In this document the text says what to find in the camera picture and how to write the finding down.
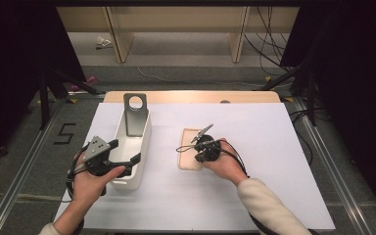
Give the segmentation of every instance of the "hand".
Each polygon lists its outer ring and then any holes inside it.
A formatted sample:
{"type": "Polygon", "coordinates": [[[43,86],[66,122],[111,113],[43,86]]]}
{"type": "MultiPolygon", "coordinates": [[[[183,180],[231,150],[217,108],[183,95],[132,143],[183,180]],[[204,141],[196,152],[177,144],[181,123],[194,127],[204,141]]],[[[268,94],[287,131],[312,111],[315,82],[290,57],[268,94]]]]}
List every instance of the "hand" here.
{"type": "MultiPolygon", "coordinates": [[[[84,153],[79,156],[77,165],[83,163],[83,156],[84,153]]],[[[73,183],[72,200],[54,222],[54,228],[61,234],[72,234],[91,206],[99,199],[106,184],[122,174],[124,170],[124,166],[118,166],[103,176],[94,176],[86,170],[77,174],[73,183]]]]}
{"type": "MultiPolygon", "coordinates": [[[[234,149],[227,144],[224,138],[220,139],[221,149],[236,156],[234,149]]],[[[212,170],[216,175],[223,179],[231,181],[234,185],[238,185],[244,179],[247,179],[247,175],[243,172],[238,163],[224,152],[220,152],[219,158],[214,162],[204,162],[203,166],[212,170]]]]}

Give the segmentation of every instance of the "white table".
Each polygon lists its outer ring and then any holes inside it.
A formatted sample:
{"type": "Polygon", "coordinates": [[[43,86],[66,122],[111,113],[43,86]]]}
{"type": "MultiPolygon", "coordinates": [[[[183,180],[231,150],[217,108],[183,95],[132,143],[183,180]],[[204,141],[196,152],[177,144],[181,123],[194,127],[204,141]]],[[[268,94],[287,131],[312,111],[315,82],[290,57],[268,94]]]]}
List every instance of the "white table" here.
{"type": "MultiPolygon", "coordinates": [[[[185,127],[225,137],[239,152],[248,174],[263,180],[303,224],[312,229],[335,226],[313,179],[286,109],[272,104],[149,104],[152,135],[140,187],[108,193],[85,217],[85,229],[144,232],[257,231],[228,181],[208,169],[179,169],[175,149],[185,127]]],[[[123,104],[103,103],[90,127],[110,141],[123,104]]],[[[67,204],[61,204],[57,216],[67,204]]]]}

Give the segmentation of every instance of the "white container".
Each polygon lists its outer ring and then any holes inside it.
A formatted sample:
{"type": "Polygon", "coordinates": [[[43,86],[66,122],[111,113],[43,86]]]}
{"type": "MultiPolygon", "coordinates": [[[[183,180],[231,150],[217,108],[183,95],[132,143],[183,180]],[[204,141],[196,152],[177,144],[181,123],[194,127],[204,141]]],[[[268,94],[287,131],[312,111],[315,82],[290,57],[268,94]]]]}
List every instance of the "white container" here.
{"type": "Polygon", "coordinates": [[[117,127],[116,139],[118,146],[111,150],[109,160],[113,163],[130,162],[130,159],[141,154],[140,163],[132,168],[132,173],[122,178],[116,178],[111,184],[117,189],[137,189],[140,185],[143,168],[147,158],[152,124],[151,115],[147,109],[145,94],[125,94],[124,111],[117,127]],[[132,108],[130,98],[137,96],[143,104],[141,108],[132,108]]]}

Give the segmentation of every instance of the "person's right hand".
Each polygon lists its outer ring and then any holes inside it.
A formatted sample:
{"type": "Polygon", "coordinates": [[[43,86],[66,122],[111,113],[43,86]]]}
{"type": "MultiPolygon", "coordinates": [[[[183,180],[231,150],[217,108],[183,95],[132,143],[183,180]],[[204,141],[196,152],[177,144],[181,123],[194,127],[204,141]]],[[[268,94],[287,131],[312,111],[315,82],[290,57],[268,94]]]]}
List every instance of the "person's right hand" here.
{"type": "MultiPolygon", "coordinates": [[[[234,149],[227,144],[224,138],[219,143],[221,149],[236,156],[234,149]]],[[[243,172],[239,164],[228,154],[220,152],[219,158],[214,162],[204,162],[203,166],[212,170],[216,175],[223,179],[231,181],[234,185],[238,185],[244,179],[247,179],[247,175],[243,172]]]]}

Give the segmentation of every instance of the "white sleeve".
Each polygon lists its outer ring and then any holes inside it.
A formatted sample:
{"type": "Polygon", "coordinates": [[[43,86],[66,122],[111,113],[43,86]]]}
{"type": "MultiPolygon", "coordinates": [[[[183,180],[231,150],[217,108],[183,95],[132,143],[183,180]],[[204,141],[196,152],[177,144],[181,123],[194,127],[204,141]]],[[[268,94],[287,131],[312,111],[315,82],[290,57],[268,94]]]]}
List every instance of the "white sleeve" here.
{"type": "Polygon", "coordinates": [[[281,235],[310,232],[259,179],[245,179],[237,186],[241,202],[259,223],[281,235]]]}
{"type": "Polygon", "coordinates": [[[62,235],[54,227],[53,223],[46,224],[38,235],[62,235]]]}

